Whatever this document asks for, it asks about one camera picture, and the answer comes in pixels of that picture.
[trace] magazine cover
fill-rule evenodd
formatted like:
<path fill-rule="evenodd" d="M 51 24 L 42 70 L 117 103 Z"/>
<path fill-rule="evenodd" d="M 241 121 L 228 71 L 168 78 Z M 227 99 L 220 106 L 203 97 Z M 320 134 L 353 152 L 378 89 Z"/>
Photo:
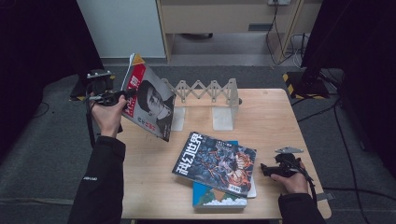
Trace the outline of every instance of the magazine cover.
<path fill-rule="evenodd" d="M 245 208 L 246 198 L 238 197 L 198 182 L 192 184 L 192 206 L 194 208 Z"/>
<path fill-rule="evenodd" d="M 172 171 L 195 182 L 246 198 L 256 149 L 190 133 Z"/>
<path fill-rule="evenodd" d="M 138 54 L 131 55 L 130 67 L 121 89 L 137 89 L 122 115 L 169 142 L 176 95 L 145 65 Z"/>

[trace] black curtain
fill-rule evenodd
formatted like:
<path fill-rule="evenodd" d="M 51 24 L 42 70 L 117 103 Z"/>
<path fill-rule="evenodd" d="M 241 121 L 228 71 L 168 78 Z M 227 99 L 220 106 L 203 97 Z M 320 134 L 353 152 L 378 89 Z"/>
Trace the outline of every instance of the black curtain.
<path fill-rule="evenodd" d="M 18 138 L 49 83 L 103 69 L 77 1 L 0 0 L 0 159 Z"/>
<path fill-rule="evenodd" d="M 366 150 L 378 153 L 396 177 L 396 3 L 391 0 L 324 0 L 303 66 L 341 68 L 340 94 Z"/>

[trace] person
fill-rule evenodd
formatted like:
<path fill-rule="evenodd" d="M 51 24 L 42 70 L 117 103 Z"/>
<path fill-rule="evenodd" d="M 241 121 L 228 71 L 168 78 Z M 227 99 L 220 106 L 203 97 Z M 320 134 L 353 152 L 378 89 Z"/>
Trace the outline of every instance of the person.
<path fill-rule="evenodd" d="M 68 219 L 70 224 L 120 223 L 125 145 L 116 137 L 125 105 L 126 100 L 122 95 L 116 105 L 92 106 L 92 116 L 101 135 L 97 138 L 86 173 L 79 183 Z M 271 175 L 271 178 L 284 184 L 289 193 L 278 199 L 283 223 L 325 223 L 308 194 L 307 182 L 302 174 L 297 173 L 289 178 Z"/>
<path fill-rule="evenodd" d="M 138 87 L 137 103 L 151 117 L 156 118 L 157 126 L 160 128 L 163 138 L 169 140 L 174 97 L 171 96 L 164 101 L 155 87 L 149 81 L 143 80 Z"/>
<path fill-rule="evenodd" d="M 125 145 L 118 140 L 122 95 L 113 106 L 92 106 L 101 135 L 97 138 L 69 215 L 68 223 L 120 223 Z"/>
<path fill-rule="evenodd" d="M 271 178 L 282 183 L 289 194 L 278 198 L 280 214 L 285 224 L 326 223 L 315 202 L 308 194 L 308 182 L 301 173 L 291 177 L 272 174 Z"/>

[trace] wrist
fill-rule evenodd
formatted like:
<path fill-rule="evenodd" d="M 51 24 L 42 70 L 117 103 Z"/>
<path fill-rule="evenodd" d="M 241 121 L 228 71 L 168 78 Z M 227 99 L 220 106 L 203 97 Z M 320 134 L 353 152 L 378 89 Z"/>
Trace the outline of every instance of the wrist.
<path fill-rule="evenodd" d="M 304 189 L 294 189 L 294 190 L 291 190 L 291 191 L 289 192 L 289 194 L 293 194 L 293 193 L 308 193 L 308 190 L 304 190 Z"/>
<path fill-rule="evenodd" d="M 118 130 L 113 130 L 113 129 L 103 129 L 101 131 L 102 136 L 107 136 L 107 137 L 112 137 L 116 138 L 117 137 Z"/>

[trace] black sleeve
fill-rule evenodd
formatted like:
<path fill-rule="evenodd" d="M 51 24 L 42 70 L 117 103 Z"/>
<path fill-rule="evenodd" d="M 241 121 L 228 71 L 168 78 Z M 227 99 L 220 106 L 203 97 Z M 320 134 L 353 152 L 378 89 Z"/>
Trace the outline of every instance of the black sleeve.
<path fill-rule="evenodd" d="M 280 195 L 278 202 L 284 224 L 326 223 L 309 194 Z"/>
<path fill-rule="evenodd" d="M 120 223 L 125 145 L 99 136 L 81 179 L 68 223 Z"/>

